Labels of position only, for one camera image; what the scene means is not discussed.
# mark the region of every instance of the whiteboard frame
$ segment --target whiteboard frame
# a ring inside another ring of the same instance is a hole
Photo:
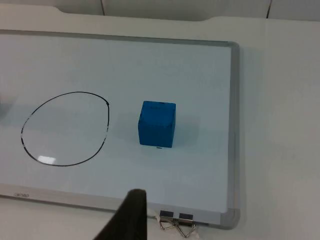
[[[239,183],[239,46],[230,41],[210,41],[210,40],[189,40],[175,38],[152,38],[152,37],[133,37],[117,35],[96,35],[82,33],[55,33],[40,31],[16,31],[0,30],[0,34],[33,35],[33,36],[55,36],[72,38],[104,39],[127,42],[152,42],[170,43],[185,45],[206,45],[214,47],[226,47],[231,49],[231,68],[230,68],[230,101],[229,101],[229,133],[228,133],[228,183],[227,183],[227,212],[211,212],[196,210],[197,216],[194,221],[198,224],[206,224],[211,227],[221,229],[234,228],[240,218],[240,183]],[[70,193],[9,185],[0,183],[0,195],[5,197],[21,198],[32,201],[46,203],[72,205],[94,209],[104,209],[115,211],[122,202],[120,198],[93,196],[87,194]],[[148,203],[149,208],[156,210],[171,211],[171,206]],[[193,210],[185,208],[184,212],[174,212],[174,218],[179,218],[179,213],[192,214]]]

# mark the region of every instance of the cube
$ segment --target cube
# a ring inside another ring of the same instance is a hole
[[[138,122],[141,145],[172,148],[176,126],[176,104],[144,101]]]

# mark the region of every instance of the black object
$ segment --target black object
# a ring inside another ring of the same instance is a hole
[[[147,240],[146,191],[129,191],[114,216],[94,240]]]

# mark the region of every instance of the blue cube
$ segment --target blue cube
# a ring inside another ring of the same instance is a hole
[[[141,145],[172,148],[175,126],[175,103],[143,102],[138,122]]]

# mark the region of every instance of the white wall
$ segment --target white wall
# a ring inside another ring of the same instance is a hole
[[[320,0],[273,0],[269,18],[320,21]]]
[[[106,15],[199,21],[214,16],[265,18],[270,0],[102,0]]]
[[[54,6],[65,13],[103,15],[101,0],[0,0],[0,3]]]

